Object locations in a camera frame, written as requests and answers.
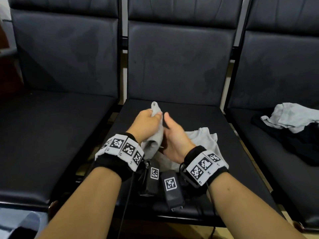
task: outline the chair backrest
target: chair backrest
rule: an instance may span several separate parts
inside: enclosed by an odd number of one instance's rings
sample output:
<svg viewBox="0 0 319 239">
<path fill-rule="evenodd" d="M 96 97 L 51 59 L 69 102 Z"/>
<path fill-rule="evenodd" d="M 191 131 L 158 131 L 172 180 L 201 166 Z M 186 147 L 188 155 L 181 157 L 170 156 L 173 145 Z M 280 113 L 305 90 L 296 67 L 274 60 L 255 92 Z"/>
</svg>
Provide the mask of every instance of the chair backrest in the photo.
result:
<svg viewBox="0 0 319 239">
<path fill-rule="evenodd" d="M 129 0 L 128 98 L 220 105 L 243 0 Z"/>
<path fill-rule="evenodd" d="M 118 97 L 118 0 L 9 0 L 25 84 Z"/>
<path fill-rule="evenodd" d="M 252 0 L 228 107 L 319 105 L 319 0 Z"/>
</svg>

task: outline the pile of clothes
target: pile of clothes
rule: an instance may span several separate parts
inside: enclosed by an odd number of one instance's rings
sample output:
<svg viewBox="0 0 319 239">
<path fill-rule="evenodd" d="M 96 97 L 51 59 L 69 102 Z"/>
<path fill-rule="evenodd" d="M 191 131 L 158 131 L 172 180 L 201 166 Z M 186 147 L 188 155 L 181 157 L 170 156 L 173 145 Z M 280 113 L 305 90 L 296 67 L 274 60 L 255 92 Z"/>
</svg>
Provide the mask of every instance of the pile of clothes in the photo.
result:
<svg viewBox="0 0 319 239">
<path fill-rule="evenodd" d="M 256 114 L 251 123 L 276 138 L 291 153 L 311 166 L 319 166 L 319 110 L 296 103 L 278 104 Z"/>
</svg>

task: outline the folded gray cloth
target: folded gray cloth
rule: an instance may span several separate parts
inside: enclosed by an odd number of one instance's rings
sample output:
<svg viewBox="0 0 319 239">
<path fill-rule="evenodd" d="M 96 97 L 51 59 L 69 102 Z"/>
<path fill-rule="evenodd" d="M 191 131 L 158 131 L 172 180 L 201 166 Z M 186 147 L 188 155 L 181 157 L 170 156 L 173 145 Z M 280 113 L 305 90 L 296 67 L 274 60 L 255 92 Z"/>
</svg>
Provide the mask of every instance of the folded gray cloth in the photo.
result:
<svg viewBox="0 0 319 239">
<path fill-rule="evenodd" d="M 152 116 L 155 116 L 158 112 L 161 112 L 161 109 L 159 108 L 157 102 L 152 102 L 151 104 L 151 110 Z M 157 133 L 155 133 L 153 136 L 149 137 L 147 140 L 142 142 L 141 148 L 144 151 L 144 160 L 151 159 L 155 153 L 160 148 L 160 145 L 162 144 L 163 140 L 163 134 L 164 134 L 164 128 L 163 128 L 163 115 L 162 119 L 159 123 L 159 129 Z"/>
<path fill-rule="evenodd" d="M 277 129 L 288 128 L 292 133 L 298 133 L 312 122 L 319 123 L 319 110 L 296 103 L 282 103 L 276 105 L 270 118 L 262 116 L 261 120 L 267 126 Z"/>
<path fill-rule="evenodd" d="M 196 145 L 202 145 L 207 150 L 212 150 L 220 159 L 224 160 L 219 147 L 217 145 L 217 134 L 209 134 L 209 129 L 207 127 L 199 128 L 196 131 L 185 132 L 190 140 Z M 157 152 L 154 155 L 155 160 L 159 162 L 160 172 L 165 172 L 167 170 L 179 171 L 179 164 L 170 161 L 164 154 Z"/>
</svg>

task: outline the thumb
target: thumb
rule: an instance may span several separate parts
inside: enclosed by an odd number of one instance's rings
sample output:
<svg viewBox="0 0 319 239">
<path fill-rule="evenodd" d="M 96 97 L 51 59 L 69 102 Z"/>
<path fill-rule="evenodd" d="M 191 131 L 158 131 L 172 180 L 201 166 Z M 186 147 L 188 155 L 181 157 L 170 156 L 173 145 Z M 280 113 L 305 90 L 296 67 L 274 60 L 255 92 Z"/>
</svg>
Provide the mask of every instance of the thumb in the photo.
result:
<svg viewBox="0 0 319 239">
<path fill-rule="evenodd" d="M 169 129 L 174 129 L 179 127 L 179 124 L 174 121 L 170 116 L 168 112 L 165 112 L 164 114 L 164 120 L 166 122 L 166 125 L 168 126 Z"/>
<path fill-rule="evenodd" d="M 158 112 L 155 116 L 153 116 L 153 117 L 155 117 L 157 120 L 158 120 L 158 122 L 160 122 L 161 121 L 161 119 L 162 119 L 162 112 Z"/>
</svg>

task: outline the chair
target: chair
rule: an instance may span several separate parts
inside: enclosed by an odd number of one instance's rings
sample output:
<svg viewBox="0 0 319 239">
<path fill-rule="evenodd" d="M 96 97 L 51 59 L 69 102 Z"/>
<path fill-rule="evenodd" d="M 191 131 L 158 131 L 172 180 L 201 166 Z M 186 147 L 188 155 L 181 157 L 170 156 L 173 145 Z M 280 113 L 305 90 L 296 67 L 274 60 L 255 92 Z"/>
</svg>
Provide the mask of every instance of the chair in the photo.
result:
<svg viewBox="0 0 319 239">
<path fill-rule="evenodd" d="M 226 114 L 291 218 L 319 227 L 319 168 L 288 152 L 251 118 L 292 102 L 318 109 L 319 0 L 252 0 Z"/>
<path fill-rule="evenodd" d="M 186 131 L 217 132 L 230 173 L 278 211 L 219 108 L 242 1 L 128 0 L 128 99 L 106 139 L 157 101 Z M 129 185 L 122 184 L 115 217 L 122 216 Z M 145 198 L 133 187 L 125 217 L 225 226 L 206 195 L 184 197 L 184 209 L 172 212 L 163 193 Z"/>
<path fill-rule="evenodd" d="M 118 0 L 9 0 L 28 92 L 0 104 L 0 206 L 47 211 L 118 102 Z"/>
</svg>

